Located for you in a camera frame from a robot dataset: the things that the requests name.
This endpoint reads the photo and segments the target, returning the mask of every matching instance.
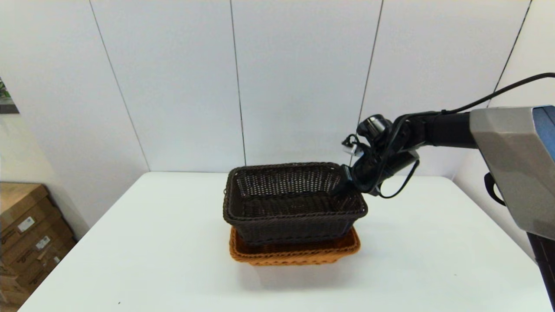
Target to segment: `dark brown wicker basket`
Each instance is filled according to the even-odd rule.
[[[349,191],[330,196],[339,182],[334,163],[239,167],[228,176],[224,219],[249,245],[308,243],[346,235],[368,207]]]

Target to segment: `orange wicker basket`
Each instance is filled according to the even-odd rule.
[[[229,252],[239,262],[251,265],[309,265],[334,263],[342,257],[355,254],[360,249],[359,237],[354,228],[347,235],[330,240],[301,244],[271,244],[251,246],[245,244],[231,228]]]

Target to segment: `black cable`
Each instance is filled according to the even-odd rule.
[[[536,80],[543,79],[543,78],[555,78],[555,73],[543,73],[543,74],[538,74],[538,75],[535,75],[535,76],[528,77],[528,78],[523,79],[523,80],[521,80],[521,81],[512,83],[512,84],[510,84],[510,85],[508,85],[508,86],[506,86],[506,87],[504,87],[504,88],[501,88],[501,89],[499,89],[499,90],[493,92],[492,94],[490,94],[490,95],[488,95],[488,96],[485,96],[485,97],[483,97],[483,98],[481,98],[481,99],[479,99],[479,100],[477,100],[477,101],[474,101],[474,102],[472,102],[472,103],[470,103],[470,104],[468,104],[468,105],[465,105],[465,106],[463,106],[463,107],[459,107],[459,108],[454,109],[454,110],[442,110],[442,111],[441,111],[441,114],[445,115],[445,114],[456,114],[456,113],[460,113],[460,112],[462,112],[463,110],[467,110],[467,109],[469,109],[469,108],[472,108],[472,107],[474,107],[474,106],[477,106],[477,105],[479,105],[479,104],[482,104],[483,102],[485,102],[485,101],[487,101],[487,100],[491,100],[492,98],[494,98],[494,97],[496,97],[496,96],[498,96],[498,95],[500,95],[500,94],[503,94],[503,93],[505,93],[505,92],[507,92],[507,91],[509,91],[509,90],[515,89],[515,88],[517,88],[517,87],[520,87],[520,86],[523,85],[523,84],[527,84],[527,83],[529,83],[529,82],[536,81]]]
[[[442,110],[441,112],[422,112],[422,113],[414,113],[414,114],[406,114],[406,115],[402,115],[399,116],[397,119],[395,119],[392,127],[393,127],[393,131],[390,132],[390,135],[388,135],[387,138],[387,145],[386,148],[384,149],[383,153],[381,153],[380,156],[380,162],[378,164],[378,170],[377,170],[377,179],[375,179],[376,181],[379,181],[381,179],[381,176],[385,170],[385,166],[387,165],[387,160],[391,154],[391,151],[393,149],[393,144],[395,143],[395,139],[397,138],[397,135],[399,134],[399,131],[401,130],[403,124],[411,117],[416,117],[416,116],[424,116],[424,115],[439,115],[439,114],[456,114],[459,112],[462,112],[463,110],[467,110],[469,108],[475,107],[487,100],[490,100],[500,94],[503,94],[509,90],[512,90],[514,88],[520,87],[524,84],[530,83],[532,81],[536,81],[539,79],[543,79],[543,78],[555,78],[555,73],[543,73],[543,74],[538,74],[535,76],[531,76],[528,77],[526,79],[523,79],[521,81],[512,83],[504,88],[501,88],[493,93],[491,93],[490,95],[487,95],[479,100],[476,100],[468,105],[465,105],[463,107],[459,107],[457,109],[453,109],[453,110]],[[408,180],[410,179],[410,177],[412,176],[412,174],[414,173],[414,171],[416,170],[416,167],[418,167],[417,164],[415,164],[415,166],[412,168],[411,173],[409,176],[407,176],[407,179],[405,180],[405,183],[403,183],[403,186],[397,191],[397,193],[395,193],[394,195],[390,196],[390,197],[385,197],[380,193],[380,196],[383,198],[392,198],[394,196],[396,196],[406,185],[406,183],[408,183]],[[378,185],[371,185],[368,189],[362,190],[362,192],[364,193],[368,193],[370,191],[372,191],[374,188],[376,188]]]
[[[412,178],[412,175],[415,173],[416,167],[418,167],[418,165],[420,165],[420,160],[417,159],[416,162],[415,162],[415,164],[412,166],[411,171],[408,173],[407,178],[406,178],[405,181],[403,182],[403,185],[399,188],[399,190],[397,190],[397,192],[395,192],[395,194],[389,195],[389,196],[385,196],[385,195],[383,195],[383,194],[381,193],[381,190],[380,190],[380,192],[378,193],[378,195],[379,195],[381,198],[385,198],[385,199],[393,198],[393,197],[399,195],[399,193],[400,193],[400,192],[405,188],[405,186],[407,185],[408,181]]]

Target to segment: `cardboard box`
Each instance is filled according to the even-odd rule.
[[[55,214],[55,208],[48,198],[41,199],[38,204],[24,212],[9,226],[2,228],[2,245],[0,248],[8,250],[21,237],[29,233],[47,216]]]
[[[65,241],[58,239],[37,260],[42,263],[47,271],[52,272],[74,246],[75,240],[73,238],[65,239]]]
[[[47,195],[40,184],[0,183],[0,228],[7,228]]]
[[[59,212],[40,222],[9,250],[2,253],[0,274],[19,275],[36,260],[49,244],[56,239],[66,240],[73,233],[60,217]]]
[[[25,273],[19,276],[0,275],[0,290],[23,294],[33,293],[73,246],[75,246],[73,238],[67,241],[57,239],[39,258],[31,262]]]
[[[18,304],[0,303],[0,311],[2,312],[17,312],[19,308],[21,306]]]
[[[29,295],[22,293],[13,293],[11,291],[1,291],[2,296],[6,299],[7,303],[22,305],[29,299]]]

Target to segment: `blue panel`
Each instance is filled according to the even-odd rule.
[[[543,145],[555,160],[555,107],[544,106],[532,110],[534,127]]]

